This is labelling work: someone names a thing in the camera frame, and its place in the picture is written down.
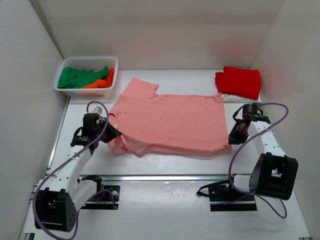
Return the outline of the pink t-shirt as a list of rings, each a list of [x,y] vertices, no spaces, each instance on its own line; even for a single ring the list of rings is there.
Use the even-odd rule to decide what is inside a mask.
[[[156,93],[157,84],[133,78],[109,111],[121,136],[112,154],[215,156],[232,151],[222,96]]]

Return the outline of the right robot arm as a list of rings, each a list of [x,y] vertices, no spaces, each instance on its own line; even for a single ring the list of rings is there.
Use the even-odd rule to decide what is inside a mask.
[[[271,123],[260,106],[247,103],[232,115],[235,125],[229,136],[229,145],[238,145],[236,154],[250,142],[255,146],[258,160],[250,175],[232,174],[228,169],[229,184],[224,187],[224,195],[236,200],[242,194],[289,200],[298,172],[298,161],[289,157],[277,142],[272,128],[284,118]]]

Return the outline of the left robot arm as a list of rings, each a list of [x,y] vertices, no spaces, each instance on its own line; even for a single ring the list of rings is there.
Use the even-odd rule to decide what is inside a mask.
[[[64,162],[48,175],[36,190],[32,203],[37,229],[71,232],[79,210],[90,199],[104,195],[98,175],[80,177],[99,142],[109,143],[121,136],[99,113],[86,113],[82,126],[73,134]]]

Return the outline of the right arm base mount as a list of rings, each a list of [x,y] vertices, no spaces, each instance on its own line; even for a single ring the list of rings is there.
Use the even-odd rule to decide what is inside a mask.
[[[218,175],[201,186],[195,194],[209,199],[211,212],[255,212],[255,197],[235,190],[226,175]]]

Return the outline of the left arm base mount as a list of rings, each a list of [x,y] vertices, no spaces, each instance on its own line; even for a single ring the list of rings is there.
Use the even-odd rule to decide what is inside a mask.
[[[83,210],[117,210],[119,208],[121,183],[119,181],[103,181],[99,193],[88,201]]]

